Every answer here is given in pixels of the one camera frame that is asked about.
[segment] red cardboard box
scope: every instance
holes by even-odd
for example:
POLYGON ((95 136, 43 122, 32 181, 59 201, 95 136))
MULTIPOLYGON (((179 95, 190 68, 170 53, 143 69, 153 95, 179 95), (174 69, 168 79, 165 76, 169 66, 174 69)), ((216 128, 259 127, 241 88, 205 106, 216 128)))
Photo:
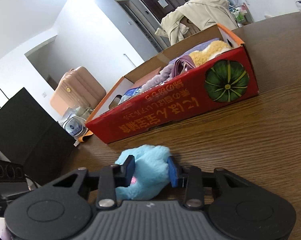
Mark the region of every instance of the red cardboard box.
POLYGON ((91 114, 86 126, 103 142, 111 143, 256 95, 258 85, 244 42, 218 24, 169 47, 120 79, 91 114), (105 112, 119 87, 125 92, 154 69, 165 67, 170 60, 213 38, 228 42, 234 49, 105 112))

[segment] silver screw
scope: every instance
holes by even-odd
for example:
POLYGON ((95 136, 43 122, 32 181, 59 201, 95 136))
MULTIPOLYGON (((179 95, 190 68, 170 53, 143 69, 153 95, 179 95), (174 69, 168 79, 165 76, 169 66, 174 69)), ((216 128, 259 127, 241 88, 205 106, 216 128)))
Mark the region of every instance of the silver screw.
POLYGON ((105 199, 101 199, 99 202, 98 202, 99 206, 100 207, 112 207, 114 204, 115 204, 115 201, 112 200, 112 199, 109 199, 109 198, 105 198, 105 199))
POLYGON ((188 207, 200 207, 201 205, 202 202, 199 199, 190 199, 186 202, 186 206, 188 207))

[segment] stuffed toy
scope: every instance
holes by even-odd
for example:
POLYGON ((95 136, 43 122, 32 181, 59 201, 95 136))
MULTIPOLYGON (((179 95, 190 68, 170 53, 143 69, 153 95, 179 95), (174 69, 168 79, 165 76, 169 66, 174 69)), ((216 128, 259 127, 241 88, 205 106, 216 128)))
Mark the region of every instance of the stuffed toy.
POLYGON ((116 188, 118 200, 150 200, 169 183, 167 159, 171 155, 164 146, 143 145, 122 152, 115 164, 123 164, 129 155, 135 157, 135 172, 129 187, 116 188))
POLYGON ((206 49, 202 51, 193 51, 189 54, 196 67, 205 64, 207 61, 214 59, 219 54, 231 50, 232 47, 224 41, 213 41, 206 49))

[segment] blue plush toy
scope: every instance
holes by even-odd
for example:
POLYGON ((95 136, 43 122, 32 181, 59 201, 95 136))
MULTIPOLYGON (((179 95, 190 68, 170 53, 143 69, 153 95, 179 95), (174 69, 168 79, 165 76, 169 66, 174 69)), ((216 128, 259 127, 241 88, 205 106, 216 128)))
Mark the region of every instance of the blue plush toy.
POLYGON ((129 155, 135 157, 135 173, 129 187, 116 188, 117 199, 152 199, 169 183, 169 148, 143 145, 123 151, 115 163, 123 164, 129 155))

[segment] beige jacket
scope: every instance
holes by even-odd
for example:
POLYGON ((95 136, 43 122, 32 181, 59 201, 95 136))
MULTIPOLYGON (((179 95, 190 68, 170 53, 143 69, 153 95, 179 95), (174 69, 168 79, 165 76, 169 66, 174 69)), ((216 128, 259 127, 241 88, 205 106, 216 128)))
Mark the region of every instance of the beige jacket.
POLYGON ((161 22, 156 35, 168 37, 171 45, 181 41, 180 21, 185 16, 200 30, 220 23, 230 30, 237 28, 236 21, 228 10, 228 0, 190 0, 167 14, 161 22))

